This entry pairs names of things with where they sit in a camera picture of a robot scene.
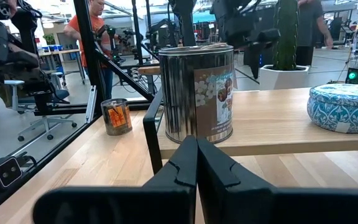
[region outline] floral label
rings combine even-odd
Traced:
[[[231,131],[233,64],[194,71],[197,136],[210,137]]]

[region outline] paint can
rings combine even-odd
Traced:
[[[101,103],[106,132],[118,136],[132,130],[131,116],[126,99],[111,99]]]
[[[165,134],[174,142],[187,135],[212,143],[232,134],[233,47],[226,44],[159,51]]]

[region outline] wooden table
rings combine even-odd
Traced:
[[[358,134],[325,130],[313,124],[306,111],[309,88],[240,91],[233,99],[233,134],[217,144],[230,156],[358,150]],[[158,131],[161,156],[168,159],[178,147]]]
[[[48,55],[58,55],[58,54],[68,54],[68,53],[77,53],[80,52],[79,49],[71,49],[71,50],[56,50],[53,52],[44,52],[44,53],[40,53],[40,57],[41,56],[48,56]]]
[[[140,75],[159,75],[160,66],[140,67],[137,71]]]
[[[256,93],[252,92],[249,96],[254,96]],[[293,98],[290,95],[294,93],[298,91],[288,90],[280,96]],[[254,96],[260,100],[260,103],[249,106],[258,108],[260,116],[252,113],[248,113],[248,116],[256,118],[256,122],[273,122],[275,125],[287,120],[288,116],[284,118],[269,116],[268,111],[271,110],[272,105],[265,105],[266,110],[262,109],[261,103],[265,102],[263,99],[268,98],[275,98],[281,102],[281,108],[288,107],[289,103],[286,103],[286,100],[274,95]],[[295,119],[301,118],[300,115],[291,114]],[[32,223],[32,207],[36,200],[46,191],[57,187],[144,184],[153,175],[142,125],[144,115],[145,111],[132,111],[133,130],[122,136],[108,136],[103,119],[99,118],[0,206],[0,223]],[[248,127],[247,130],[252,134],[252,128]],[[259,144],[261,141],[270,142],[272,137],[277,139],[272,135],[261,135],[258,137],[258,142]],[[358,151],[242,156],[234,159],[276,186],[358,188]],[[199,202],[196,208],[196,223],[203,223]]]

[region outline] orange shirt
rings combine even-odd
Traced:
[[[91,16],[89,15],[89,18],[91,19],[91,24],[92,24],[92,31],[96,32],[97,30],[99,30],[103,25],[104,25],[104,20],[98,16]],[[78,25],[78,19],[77,16],[74,16],[73,19],[68,23],[68,25],[72,28],[74,28],[74,30],[76,30],[77,32],[80,31],[80,27]],[[102,37],[102,44],[103,42],[109,42],[110,40],[108,39],[108,35],[104,35]],[[83,67],[87,67],[86,66],[86,60],[85,60],[85,54],[84,54],[84,48],[82,45],[82,41],[80,41],[80,51],[81,51],[81,61],[82,61],[82,66]],[[110,55],[110,51],[109,50],[103,50],[103,52],[107,55]]]

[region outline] green light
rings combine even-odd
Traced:
[[[350,78],[350,79],[355,79],[356,76],[357,76],[357,75],[356,75],[356,73],[354,73],[354,72],[352,72],[352,73],[349,74],[349,78]]]

